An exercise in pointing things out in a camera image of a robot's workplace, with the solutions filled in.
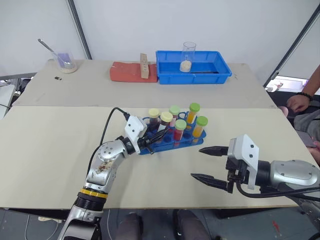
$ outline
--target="spoon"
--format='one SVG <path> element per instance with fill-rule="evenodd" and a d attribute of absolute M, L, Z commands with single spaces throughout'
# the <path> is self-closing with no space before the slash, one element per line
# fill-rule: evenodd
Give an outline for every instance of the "spoon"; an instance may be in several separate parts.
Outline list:
<path fill-rule="evenodd" d="M 38 42 L 41 43 L 46 49 L 48 49 L 50 52 L 52 52 L 57 58 L 59 58 L 66 69 L 72 69 L 73 65 L 71 62 L 63 60 L 58 54 L 55 53 L 42 39 L 38 38 Z"/>

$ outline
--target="green cap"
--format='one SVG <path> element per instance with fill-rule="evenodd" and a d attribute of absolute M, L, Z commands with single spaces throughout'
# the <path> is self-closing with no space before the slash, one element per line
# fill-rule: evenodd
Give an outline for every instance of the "green cap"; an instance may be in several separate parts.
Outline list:
<path fill-rule="evenodd" d="M 180 113 L 180 107 L 178 107 L 177 105 L 172 105 L 169 109 L 169 112 L 172 115 L 178 115 Z"/>
<path fill-rule="evenodd" d="M 177 121 L 175 121 L 175 128 L 178 130 L 185 130 L 187 127 L 187 123 L 185 120 L 183 119 L 178 119 Z"/>
<path fill-rule="evenodd" d="M 198 124 L 201 127 L 204 127 L 208 124 L 208 118 L 206 118 L 205 116 L 198 116 L 196 118 L 196 124 Z"/>
<path fill-rule="evenodd" d="M 189 109 L 190 109 L 191 112 L 196 112 L 197 113 L 200 110 L 200 105 L 198 103 L 196 103 L 196 102 L 193 102 L 193 103 L 190 104 Z"/>

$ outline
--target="blue plastic tray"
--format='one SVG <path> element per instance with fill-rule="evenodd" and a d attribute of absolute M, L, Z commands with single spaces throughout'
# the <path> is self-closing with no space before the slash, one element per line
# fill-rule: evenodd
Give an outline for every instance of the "blue plastic tray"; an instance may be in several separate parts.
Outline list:
<path fill-rule="evenodd" d="M 156 51 L 156 71 L 160 84 L 224 84 L 232 75 L 218 51 L 195 51 L 191 72 L 180 71 L 181 51 Z"/>
<path fill-rule="evenodd" d="M 186 120 L 187 119 L 187 115 L 188 115 L 188 111 L 180 112 L 179 115 L 178 115 L 178 119 Z M 206 134 L 206 132 L 204 130 L 202 131 L 202 134 L 201 134 L 200 137 L 192 136 L 192 131 L 193 131 L 195 125 L 196 125 L 196 120 L 197 120 L 197 118 L 194 120 L 193 124 L 188 124 L 190 129 L 189 130 L 187 130 L 187 129 L 184 130 L 183 135 L 182 135 L 182 139 L 180 141 L 175 141 L 174 140 L 174 130 L 175 130 L 175 128 L 171 127 L 171 130 L 172 130 L 171 132 L 167 132 L 160 142 L 155 142 L 155 143 L 151 144 L 150 147 L 156 153 L 156 152 L 162 152 L 162 151 L 167 151 L 167 150 L 186 148 L 186 147 L 191 147 L 191 146 L 203 144 L 204 143 L 204 138 L 207 136 L 207 134 Z M 153 132 L 148 132 L 147 134 L 149 136 L 152 136 L 156 132 L 157 132 L 157 130 L 155 130 Z M 140 155 L 145 155 L 145 154 L 150 154 L 150 152 L 149 152 L 149 150 L 147 148 L 142 149 L 141 152 L 140 152 Z"/>

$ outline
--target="yellow cap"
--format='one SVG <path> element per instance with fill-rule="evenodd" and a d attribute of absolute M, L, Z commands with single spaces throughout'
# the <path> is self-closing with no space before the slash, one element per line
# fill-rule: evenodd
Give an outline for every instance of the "yellow cap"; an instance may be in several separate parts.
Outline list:
<path fill-rule="evenodd" d="M 168 111 L 163 111 L 160 115 L 160 119 L 166 123 L 170 123 L 173 117 L 174 116 L 172 116 L 172 114 Z"/>
<path fill-rule="evenodd" d="M 160 114 L 158 108 L 150 108 L 148 113 L 149 113 L 150 118 L 153 118 L 153 119 L 157 118 Z"/>

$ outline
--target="red liquid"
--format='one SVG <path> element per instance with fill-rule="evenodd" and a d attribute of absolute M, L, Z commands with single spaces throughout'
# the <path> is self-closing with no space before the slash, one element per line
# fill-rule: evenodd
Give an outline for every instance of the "red liquid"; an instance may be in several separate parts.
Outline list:
<path fill-rule="evenodd" d="M 178 130 L 178 129 L 175 129 L 174 130 L 174 133 L 173 133 L 173 139 L 175 141 L 180 141 L 182 139 L 182 134 L 184 133 L 183 130 Z"/>

